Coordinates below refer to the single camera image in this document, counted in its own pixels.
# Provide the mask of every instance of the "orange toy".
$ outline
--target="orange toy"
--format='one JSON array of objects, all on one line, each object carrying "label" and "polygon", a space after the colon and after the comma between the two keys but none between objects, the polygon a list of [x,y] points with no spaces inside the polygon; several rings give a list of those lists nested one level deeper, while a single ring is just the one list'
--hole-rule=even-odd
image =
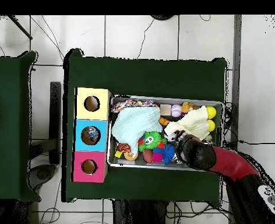
[{"label": "orange toy", "polygon": [[193,110],[193,104],[192,103],[184,102],[182,104],[181,111],[183,113],[188,113],[191,110]]},{"label": "orange toy", "polygon": [[166,126],[170,122],[169,120],[166,120],[165,118],[162,118],[162,117],[160,117],[158,121],[163,126]]}]

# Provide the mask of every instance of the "yellow box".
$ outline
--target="yellow box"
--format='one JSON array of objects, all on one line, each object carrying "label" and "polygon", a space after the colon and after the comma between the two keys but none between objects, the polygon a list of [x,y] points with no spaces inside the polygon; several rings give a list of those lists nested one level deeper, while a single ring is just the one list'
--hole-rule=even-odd
[{"label": "yellow box", "polygon": [[[76,118],[78,120],[108,120],[110,91],[107,89],[77,87],[76,92]],[[98,109],[95,111],[88,111],[86,108],[86,100],[89,96],[94,97],[98,102]]]}]

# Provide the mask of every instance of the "toy box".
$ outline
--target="toy box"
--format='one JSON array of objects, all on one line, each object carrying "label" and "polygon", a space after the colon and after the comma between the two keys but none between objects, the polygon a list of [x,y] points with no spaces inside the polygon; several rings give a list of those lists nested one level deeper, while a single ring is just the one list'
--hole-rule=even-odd
[{"label": "toy box", "polygon": [[[144,97],[144,96],[119,96],[119,95],[113,95],[110,100],[110,108],[113,107],[118,102],[124,102],[125,100],[131,99],[133,101],[141,101],[144,102],[146,100],[153,100],[155,103],[158,103],[159,105],[166,104],[166,105],[175,105],[179,104],[181,105],[183,102],[189,102],[193,103],[195,107],[200,106],[213,106],[216,109],[216,116],[213,118],[213,121],[215,122],[215,129],[210,133],[210,135],[213,138],[213,143],[221,146],[221,143],[223,141],[223,121],[224,121],[224,105],[222,102],[219,101],[206,101],[206,100],[188,100],[188,99],[170,99],[170,98],[158,98],[158,97]],[[107,162],[110,166],[116,166],[116,167],[136,167],[136,168],[146,168],[146,169],[169,169],[169,170],[194,170],[191,169],[187,164],[179,162],[179,161],[173,161],[170,164],[164,164],[164,163],[151,163],[148,164],[144,161],[142,157],[142,153],[139,152],[138,157],[135,160],[127,160],[122,157],[116,157],[116,149],[117,149],[117,142],[116,139],[112,136],[112,127],[114,126],[114,122],[116,121],[118,116],[118,113],[111,112],[111,122],[109,125],[109,133],[108,133],[108,153],[107,153]],[[178,118],[172,117],[172,116],[163,116],[162,117],[168,117],[171,121],[176,121]]]}]

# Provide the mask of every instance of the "yellow ball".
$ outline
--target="yellow ball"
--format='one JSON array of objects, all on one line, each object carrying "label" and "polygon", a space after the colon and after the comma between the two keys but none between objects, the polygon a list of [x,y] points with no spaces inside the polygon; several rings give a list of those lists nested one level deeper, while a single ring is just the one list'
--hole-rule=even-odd
[{"label": "yellow ball", "polygon": [[212,132],[215,129],[215,123],[212,120],[207,120],[207,123],[209,124],[208,131]]},{"label": "yellow ball", "polygon": [[206,107],[206,109],[207,109],[207,113],[208,113],[208,119],[211,120],[216,115],[216,109],[212,106],[208,106],[208,107]]}]

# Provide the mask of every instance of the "green spiky ball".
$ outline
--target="green spiky ball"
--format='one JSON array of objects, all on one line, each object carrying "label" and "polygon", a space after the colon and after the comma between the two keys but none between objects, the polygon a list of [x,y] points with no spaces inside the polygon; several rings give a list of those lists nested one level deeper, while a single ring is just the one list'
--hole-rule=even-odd
[{"label": "green spiky ball", "polygon": [[[153,141],[150,144],[146,144],[145,140],[148,137],[153,137]],[[161,135],[159,132],[157,131],[150,131],[150,132],[145,132],[144,133],[144,143],[142,145],[139,146],[139,151],[143,151],[144,149],[154,149],[157,147],[157,145],[160,143],[160,141],[162,140]]]}]

